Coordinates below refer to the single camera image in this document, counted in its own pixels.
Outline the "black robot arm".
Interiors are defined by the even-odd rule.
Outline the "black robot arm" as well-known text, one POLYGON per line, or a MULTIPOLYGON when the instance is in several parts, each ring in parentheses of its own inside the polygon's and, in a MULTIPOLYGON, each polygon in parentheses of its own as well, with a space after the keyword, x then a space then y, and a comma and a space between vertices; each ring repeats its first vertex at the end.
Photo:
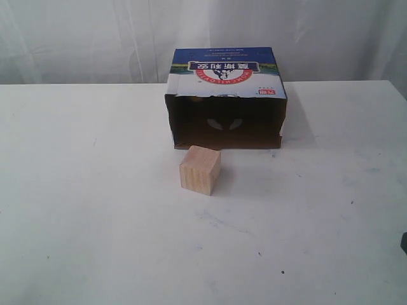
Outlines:
POLYGON ((407 254, 407 232, 403 233, 401 237, 400 247, 407 254))

